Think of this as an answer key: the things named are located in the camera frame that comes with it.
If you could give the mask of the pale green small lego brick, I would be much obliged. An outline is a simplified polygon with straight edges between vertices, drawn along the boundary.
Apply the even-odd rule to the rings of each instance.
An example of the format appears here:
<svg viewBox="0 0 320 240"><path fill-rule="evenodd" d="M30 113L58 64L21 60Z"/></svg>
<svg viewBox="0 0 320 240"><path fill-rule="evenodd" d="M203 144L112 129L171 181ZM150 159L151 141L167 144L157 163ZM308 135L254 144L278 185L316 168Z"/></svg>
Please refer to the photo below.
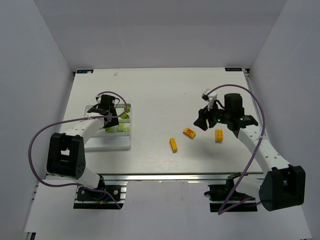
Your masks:
<svg viewBox="0 0 320 240"><path fill-rule="evenodd" d="M120 123L118 126L117 126L117 129L116 129L117 132L124 132L125 131L125 124L124 123Z"/></svg>

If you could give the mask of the lime green small lego brick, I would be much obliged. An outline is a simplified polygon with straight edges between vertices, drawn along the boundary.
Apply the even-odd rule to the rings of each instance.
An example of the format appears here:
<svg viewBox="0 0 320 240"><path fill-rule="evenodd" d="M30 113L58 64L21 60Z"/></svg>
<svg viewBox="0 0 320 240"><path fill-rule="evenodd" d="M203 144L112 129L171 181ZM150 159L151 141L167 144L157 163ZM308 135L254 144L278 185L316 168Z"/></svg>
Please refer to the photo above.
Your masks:
<svg viewBox="0 0 320 240"><path fill-rule="evenodd" d="M130 106L127 104L127 105L125 105L124 107L124 111L126 112L126 113L129 113L130 111L131 111L131 108L130 108Z"/></svg>

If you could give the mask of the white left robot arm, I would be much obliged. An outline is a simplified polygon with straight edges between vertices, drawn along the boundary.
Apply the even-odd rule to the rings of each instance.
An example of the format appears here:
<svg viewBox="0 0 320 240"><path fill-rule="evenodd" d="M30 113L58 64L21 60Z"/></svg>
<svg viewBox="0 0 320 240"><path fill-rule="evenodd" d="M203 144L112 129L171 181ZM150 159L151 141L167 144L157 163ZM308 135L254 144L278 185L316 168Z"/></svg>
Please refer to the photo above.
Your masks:
<svg viewBox="0 0 320 240"><path fill-rule="evenodd" d="M85 144L97 131L119 124L115 100L114 96L103 94L87 111L86 119L66 132L51 136L46 164L48 173L72 179L90 189L105 189L102 176L86 167Z"/></svg>

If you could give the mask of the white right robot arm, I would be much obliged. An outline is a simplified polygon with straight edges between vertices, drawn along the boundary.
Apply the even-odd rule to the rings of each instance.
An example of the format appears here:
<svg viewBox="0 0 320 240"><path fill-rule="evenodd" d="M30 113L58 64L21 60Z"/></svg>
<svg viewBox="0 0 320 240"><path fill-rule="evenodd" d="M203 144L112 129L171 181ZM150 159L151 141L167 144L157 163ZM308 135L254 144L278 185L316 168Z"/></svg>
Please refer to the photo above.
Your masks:
<svg viewBox="0 0 320 240"><path fill-rule="evenodd" d="M264 179L252 178L247 174L228 176L221 187L212 187L207 195L212 201L219 198L254 198L269 212L300 206L305 198L306 172L300 165L292 165L263 138L262 128L252 115L246 115L243 99L239 93L224 95L224 104L217 93L202 95L208 102L200 109L194 125L206 131L216 124L224 124L242 142L260 166Z"/></svg>

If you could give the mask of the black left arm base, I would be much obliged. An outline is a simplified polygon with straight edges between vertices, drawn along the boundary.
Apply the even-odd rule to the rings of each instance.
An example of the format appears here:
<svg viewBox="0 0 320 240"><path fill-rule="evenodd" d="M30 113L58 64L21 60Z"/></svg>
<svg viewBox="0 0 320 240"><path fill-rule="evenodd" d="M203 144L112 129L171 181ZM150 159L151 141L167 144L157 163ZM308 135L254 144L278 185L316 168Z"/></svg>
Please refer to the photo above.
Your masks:
<svg viewBox="0 0 320 240"><path fill-rule="evenodd" d="M127 192L125 184L106 184L105 191L114 198L121 208L123 207ZM82 210L119 210L108 194L89 191L83 187L78 187L76 190L73 208Z"/></svg>

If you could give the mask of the pale green curved studded lego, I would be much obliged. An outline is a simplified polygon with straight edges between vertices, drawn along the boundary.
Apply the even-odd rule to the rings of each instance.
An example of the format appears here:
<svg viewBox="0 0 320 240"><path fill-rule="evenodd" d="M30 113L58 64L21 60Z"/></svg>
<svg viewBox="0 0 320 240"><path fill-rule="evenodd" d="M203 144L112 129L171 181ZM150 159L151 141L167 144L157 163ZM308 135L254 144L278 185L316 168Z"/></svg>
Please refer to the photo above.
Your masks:
<svg viewBox="0 0 320 240"><path fill-rule="evenodd" d="M130 127L124 127L123 132L124 133L129 133L131 131Z"/></svg>

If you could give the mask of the lime green curved studded lego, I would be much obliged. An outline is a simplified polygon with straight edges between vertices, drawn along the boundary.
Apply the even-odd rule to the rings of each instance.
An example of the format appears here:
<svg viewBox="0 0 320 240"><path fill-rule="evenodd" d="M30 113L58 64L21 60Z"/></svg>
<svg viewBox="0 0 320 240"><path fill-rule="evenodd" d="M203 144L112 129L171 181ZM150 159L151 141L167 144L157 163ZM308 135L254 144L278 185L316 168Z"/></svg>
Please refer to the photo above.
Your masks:
<svg viewBox="0 0 320 240"><path fill-rule="evenodd" d="M124 114L121 116L121 118L124 119L124 120L129 120L131 117L130 117L129 114L124 113Z"/></svg>

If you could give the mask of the pale green upside-down curved lego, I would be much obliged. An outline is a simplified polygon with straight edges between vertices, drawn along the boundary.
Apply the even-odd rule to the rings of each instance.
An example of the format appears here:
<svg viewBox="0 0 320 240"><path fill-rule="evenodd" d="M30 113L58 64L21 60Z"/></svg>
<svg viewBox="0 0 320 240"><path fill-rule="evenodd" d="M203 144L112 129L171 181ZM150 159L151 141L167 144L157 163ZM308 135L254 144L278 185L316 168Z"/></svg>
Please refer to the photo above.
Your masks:
<svg viewBox="0 0 320 240"><path fill-rule="evenodd" d="M113 129L111 127L108 127L108 128L105 129L105 132L106 133L112 133Z"/></svg>

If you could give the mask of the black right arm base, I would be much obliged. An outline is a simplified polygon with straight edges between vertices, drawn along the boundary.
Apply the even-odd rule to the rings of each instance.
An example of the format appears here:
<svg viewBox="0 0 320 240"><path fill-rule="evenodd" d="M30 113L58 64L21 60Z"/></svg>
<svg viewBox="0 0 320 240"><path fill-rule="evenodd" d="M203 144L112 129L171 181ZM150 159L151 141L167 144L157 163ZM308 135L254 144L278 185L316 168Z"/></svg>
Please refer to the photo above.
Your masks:
<svg viewBox="0 0 320 240"><path fill-rule="evenodd" d="M224 184L210 184L208 185L208 191L204 193L204 196L209 197L210 203L210 212L211 213L217 213L219 209L221 208L223 202L227 198L229 192L234 187L234 179L240 177L241 173L236 173L233 175L230 175L227 177ZM234 191L231 195L230 199L228 200L227 204L225 205L225 208L228 208L232 205L237 204L238 202L241 202L245 199L249 198L248 195L244 193L240 193L237 191ZM252 198L252 202L246 201L245 203L242 203L241 205L238 205L227 212L257 212L257 204L254 198Z"/></svg>

